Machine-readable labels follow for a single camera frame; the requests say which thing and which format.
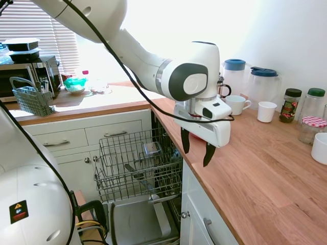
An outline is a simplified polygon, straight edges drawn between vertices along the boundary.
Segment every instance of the wooden countertop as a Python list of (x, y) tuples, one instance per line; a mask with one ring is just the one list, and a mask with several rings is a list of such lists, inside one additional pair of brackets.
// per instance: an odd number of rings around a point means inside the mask
[[(173, 113), (173, 101), (156, 104)], [(295, 123), (276, 114), (265, 124), (245, 110), (231, 123), (229, 144), (204, 168), (205, 142), (190, 136), (185, 154), (180, 126), (153, 111), (239, 244), (327, 244), (327, 166), (298, 141)]]
[[(131, 82), (112, 83), (110, 88), (112, 93), (109, 94), (92, 95), (86, 90), (80, 96), (73, 96), (62, 88), (58, 97), (54, 99), (56, 113), (47, 117), (23, 112), (17, 103), (5, 105), (22, 126), (150, 108), (150, 104)], [(163, 98), (149, 91), (145, 93), (152, 100)]]

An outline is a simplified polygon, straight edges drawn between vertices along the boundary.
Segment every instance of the cup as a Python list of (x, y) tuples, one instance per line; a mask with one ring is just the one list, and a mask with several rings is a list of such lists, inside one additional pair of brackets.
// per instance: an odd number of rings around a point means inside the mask
[(244, 97), (239, 95), (229, 95), (226, 97), (226, 104), (231, 107), (232, 115), (241, 115), (242, 111), (251, 106), (251, 101), (245, 100)]
[(273, 102), (261, 101), (258, 107), (258, 120), (263, 123), (270, 123), (274, 116), (277, 105)]
[(311, 156), (317, 162), (327, 165), (327, 133), (316, 134)]

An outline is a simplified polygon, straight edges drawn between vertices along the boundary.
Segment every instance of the window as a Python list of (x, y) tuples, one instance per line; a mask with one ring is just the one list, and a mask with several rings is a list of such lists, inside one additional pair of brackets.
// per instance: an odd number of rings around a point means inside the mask
[(40, 39), (40, 54), (55, 55), (60, 72), (73, 73), (79, 66), (76, 34), (30, 0), (14, 1), (0, 17), (0, 42), (19, 37)]

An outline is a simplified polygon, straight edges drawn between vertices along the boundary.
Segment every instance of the dishwasher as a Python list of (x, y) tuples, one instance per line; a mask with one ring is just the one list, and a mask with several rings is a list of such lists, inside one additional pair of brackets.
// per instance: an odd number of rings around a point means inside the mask
[(94, 180), (109, 244), (179, 244), (182, 156), (156, 128), (100, 140)]

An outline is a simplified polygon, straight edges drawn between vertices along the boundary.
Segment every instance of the wire rack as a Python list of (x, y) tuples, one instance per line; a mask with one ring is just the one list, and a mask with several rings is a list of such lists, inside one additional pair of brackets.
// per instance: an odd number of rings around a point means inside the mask
[(178, 221), (178, 223), (180, 224), (181, 222), (181, 209), (182, 209), (182, 198), (181, 197), (177, 197), (177, 198), (174, 198), (174, 199), (171, 199), (169, 200), (169, 204), (172, 208), (172, 211), (174, 212), (175, 214), (175, 217)]
[(94, 180), (101, 200), (181, 193), (182, 157), (163, 128), (100, 140)]

